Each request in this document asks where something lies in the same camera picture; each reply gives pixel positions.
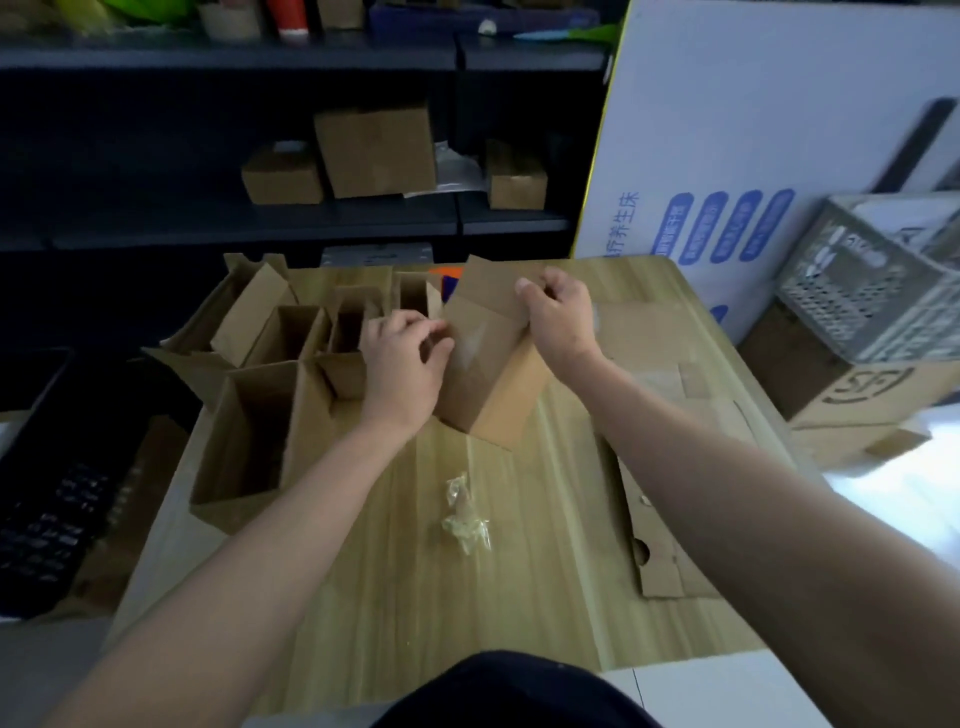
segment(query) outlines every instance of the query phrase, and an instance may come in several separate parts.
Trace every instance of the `floor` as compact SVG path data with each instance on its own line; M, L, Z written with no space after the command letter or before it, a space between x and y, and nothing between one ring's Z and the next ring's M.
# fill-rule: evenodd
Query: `floor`
M834 490L960 569L960 404L922 414L932 438L887 463L863 458L827 473ZM105 619L29 628L0 624L0 728L35 728L97 657ZM623 669L603 676L664 728L828 725L767 650ZM246 728L358 728L386 705L322 716L252 718Z

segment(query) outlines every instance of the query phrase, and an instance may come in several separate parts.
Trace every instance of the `green object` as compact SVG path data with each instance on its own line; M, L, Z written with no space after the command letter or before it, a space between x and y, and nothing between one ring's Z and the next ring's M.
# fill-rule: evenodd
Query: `green object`
M152 23L177 23L193 14L193 0L103 0L129 17Z

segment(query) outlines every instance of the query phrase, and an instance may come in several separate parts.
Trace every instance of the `hand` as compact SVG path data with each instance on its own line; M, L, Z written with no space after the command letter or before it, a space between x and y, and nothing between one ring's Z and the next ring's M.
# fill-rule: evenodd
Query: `hand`
M437 404L453 339L438 341L425 362L420 347L445 329L446 321L406 310L364 324L360 351L367 362L367 394L361 422L394 426L408 440L420 431Z
M542 277L554 298L528 279L516 282L516 294L530 309L537 351L557 379L567 381L577 360L600 353L590 293L581 280L559 268L548 266Z

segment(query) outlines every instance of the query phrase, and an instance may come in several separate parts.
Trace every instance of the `plastic packaging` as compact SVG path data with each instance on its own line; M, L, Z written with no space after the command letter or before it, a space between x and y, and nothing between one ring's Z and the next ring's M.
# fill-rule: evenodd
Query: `plastic packaging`
M491 550L488 521L481 519L476 512L473 495L467 485L466 473L447 480L446 502L453 509L453 513L444 519L444 530L460 542L460 548L464 553L470 556L480 544L487 551Z

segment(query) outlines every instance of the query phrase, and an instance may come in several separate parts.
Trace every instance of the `right hand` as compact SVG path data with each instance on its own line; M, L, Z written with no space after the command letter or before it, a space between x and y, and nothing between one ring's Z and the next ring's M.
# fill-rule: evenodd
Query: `right hand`
M516 294L530 310L530 330L537 351L560 381L584 356L600 354L593 335L593 305L584 282L559 268L548 266L543 281L555 298L528 279L516 282Z

